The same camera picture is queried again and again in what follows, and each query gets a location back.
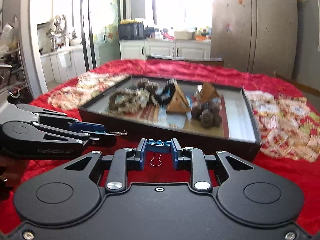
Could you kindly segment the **blue binder clip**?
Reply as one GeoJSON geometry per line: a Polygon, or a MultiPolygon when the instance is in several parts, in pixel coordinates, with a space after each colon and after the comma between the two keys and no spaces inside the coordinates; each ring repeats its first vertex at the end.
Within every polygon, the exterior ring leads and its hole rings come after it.
{"type": "Polygon", "coordinates": [[[148,152],[153,153],[153,158],[149,161],[149,164],[152,167],[159,167],[162,165],[161,156],[163,154],[171,154],[171,141],[170,140],[154,140],[149,139],[146,145],[146,149],[148,152]],[[153,161],[156,159],[155,154],[158,153],[158,163],[154,164],[153,161]]]}

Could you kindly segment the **olive braided scrunchie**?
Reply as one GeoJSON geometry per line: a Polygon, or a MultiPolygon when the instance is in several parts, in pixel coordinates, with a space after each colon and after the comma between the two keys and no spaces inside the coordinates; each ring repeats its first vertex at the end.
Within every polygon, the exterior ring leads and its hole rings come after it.
{"type": "Polygon", "coordinates": [[[119,113],[136,113],[140,108],[136,90],[116,90],[109,98],[108,109],[119,113]]]}

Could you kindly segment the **cream lace scrunchie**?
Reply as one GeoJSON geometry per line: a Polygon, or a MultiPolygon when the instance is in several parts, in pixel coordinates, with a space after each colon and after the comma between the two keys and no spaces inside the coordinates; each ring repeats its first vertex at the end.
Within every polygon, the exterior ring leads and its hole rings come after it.
{"type": "Polygon", "coordinates": [[[136,113],[148,105],[149,97],[146,89],[125,89],[119,92],[116,107],[121,113],[136,113]]]}

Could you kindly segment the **brown paper pyramid packet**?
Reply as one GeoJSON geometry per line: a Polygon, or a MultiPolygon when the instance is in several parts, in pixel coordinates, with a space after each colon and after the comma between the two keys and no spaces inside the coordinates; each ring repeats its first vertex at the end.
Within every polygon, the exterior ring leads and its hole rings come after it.
{"type": "Polygon", "coordinates": [[[220,98],[220,97],[221,96],[217,92],[215,87],[211,83],[208,83],[208,82],[204,82],[202,84],[202,88],[196,96],[197,100],[201,103],[209,102],[215,98],[220,98]]]}

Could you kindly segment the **black white lace scrunchie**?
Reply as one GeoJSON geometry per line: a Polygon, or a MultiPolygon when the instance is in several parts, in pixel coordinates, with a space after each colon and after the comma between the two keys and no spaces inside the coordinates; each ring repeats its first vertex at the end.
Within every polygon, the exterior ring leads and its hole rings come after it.
{"type": "Polygon", "coordinates": [[[160,94],[153,94],[151,96],[152,102],[160,106],[168,105],[176,92],[176,85],[176,80],[171,79],[160,94]]]}

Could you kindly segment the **floral patterned cloth left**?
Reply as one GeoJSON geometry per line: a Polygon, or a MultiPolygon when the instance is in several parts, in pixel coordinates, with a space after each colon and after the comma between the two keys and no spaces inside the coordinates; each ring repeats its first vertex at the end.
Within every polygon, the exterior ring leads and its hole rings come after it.
{"type": "Polygon", "coordinates": [[[128,76],[128,74],[110,75],[86,72],[77,78],[76,85],[52,92],[47,102],[63,111],[76,109],[128,76]]]}

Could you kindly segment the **floral patterned cloth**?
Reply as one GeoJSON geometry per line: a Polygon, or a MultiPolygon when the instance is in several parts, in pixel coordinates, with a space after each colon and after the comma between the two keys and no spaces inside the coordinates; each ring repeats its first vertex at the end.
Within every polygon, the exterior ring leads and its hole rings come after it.
{"type": "Polygon", "coordinates": [[[305,97],[292,98],[260,90],[247,91],[260,131],[260,151],[273,158],[319,158],[319,114],[307,105],[305,97]]]}
{"type": "Polygon", "coordinates": [[[52,92],[47,102],[63,111],[76,109],[128,76],[128,74],[110,75],[86,72],[77,78],[76,85],[52,92]]]}

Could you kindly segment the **white hanging trash bin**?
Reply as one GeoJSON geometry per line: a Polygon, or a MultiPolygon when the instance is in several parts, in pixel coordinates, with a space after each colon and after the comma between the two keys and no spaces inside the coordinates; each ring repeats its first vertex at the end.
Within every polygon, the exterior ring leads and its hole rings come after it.
{"type": "Polygon", "coordinates": [[[61,67],[67,68],[72,65],[71,63],[71,52],[70,51],[64,51],[58,54],[59,61],[61,64],[61,67]]]}

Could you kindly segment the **black shallow tray box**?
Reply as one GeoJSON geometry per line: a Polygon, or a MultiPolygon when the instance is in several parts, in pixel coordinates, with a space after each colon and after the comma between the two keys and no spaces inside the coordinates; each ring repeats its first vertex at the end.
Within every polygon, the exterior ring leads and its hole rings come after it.
{"type": "Polygon", "coordinates": [[[124,129],[131,138],[164,140],[177,138],[182,146],[192,143],[206,153],[224,150],[253,161],[262,139],[244,88],[215,84],[222,122],[205,129],[191,113],[168,113],[164,106],[148,106],[135,114],[120,114],[108,109],[110,96],[117,90],[133,89],[139,76],[131,75],[101,92],[79,108],[82,121],[104,125],[108,131],[124,129]]]}

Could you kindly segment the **floral patterned cloth right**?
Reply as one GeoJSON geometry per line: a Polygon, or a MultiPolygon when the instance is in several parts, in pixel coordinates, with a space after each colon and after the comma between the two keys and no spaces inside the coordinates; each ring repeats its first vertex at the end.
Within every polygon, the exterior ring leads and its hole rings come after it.
{"type": "Polygon", "coordinates": [[[247,91],[260,131],[260,151],[273,158],[319,158],[319,114],[307,105],[305,97],[292,98],[260,90],[247,91]]]}

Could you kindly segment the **white kitchen cabinet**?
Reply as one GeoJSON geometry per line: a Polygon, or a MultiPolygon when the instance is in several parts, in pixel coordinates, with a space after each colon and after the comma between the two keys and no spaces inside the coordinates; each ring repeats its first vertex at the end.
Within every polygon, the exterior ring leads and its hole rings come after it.
{"type": "Polygon", "coordinates": [[[192,60],[210,59],[211,40],[127,40],[119,41],[121,59],[146,60],[148,55],[192,60]]]}

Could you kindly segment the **black microwave oven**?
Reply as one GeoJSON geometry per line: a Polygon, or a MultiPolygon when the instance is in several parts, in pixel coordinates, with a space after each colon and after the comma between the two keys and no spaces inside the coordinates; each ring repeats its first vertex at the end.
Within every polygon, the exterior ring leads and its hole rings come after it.
{"type": "Polygon", "coordinates": [[[143,40],[144,24],[143,22],[120,24],[118,33],[120,40],[143,40]]]}

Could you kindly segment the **dark wooden chair back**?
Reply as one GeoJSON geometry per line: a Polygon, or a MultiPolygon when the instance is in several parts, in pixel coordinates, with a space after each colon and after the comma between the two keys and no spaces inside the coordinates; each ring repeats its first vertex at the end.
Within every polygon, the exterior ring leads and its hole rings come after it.
{"type": "Polygon", "coordinates": [[[183,61],[183,62],[189,62],[189,63],[203,64],[203,65],[206,65],[206,66],[223,66],[223,64],[224,64],[222,58],[186,59],[186,58],[183,58],[183,57],[147,55],[146,59],[147,60],[183,61]]]}

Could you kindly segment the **white basket on counter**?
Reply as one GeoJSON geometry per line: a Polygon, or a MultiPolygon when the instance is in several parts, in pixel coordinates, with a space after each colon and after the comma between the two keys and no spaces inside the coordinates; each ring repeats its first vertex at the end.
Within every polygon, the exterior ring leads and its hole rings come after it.
{"type": "Polygon", "coordinates": [[[176,40],[192,40],[193,39],[192,31],[174,31],[174,39],[176,40]]]}

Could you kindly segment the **stainless steel refrigerator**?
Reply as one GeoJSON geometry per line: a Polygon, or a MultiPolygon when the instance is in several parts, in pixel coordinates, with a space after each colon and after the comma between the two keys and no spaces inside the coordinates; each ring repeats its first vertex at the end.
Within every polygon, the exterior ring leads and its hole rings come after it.
{"type": "Polygon", "coordinates": [[[213,0],[211,57],[241,72],[292,77],[296,0],[213,0]]]}

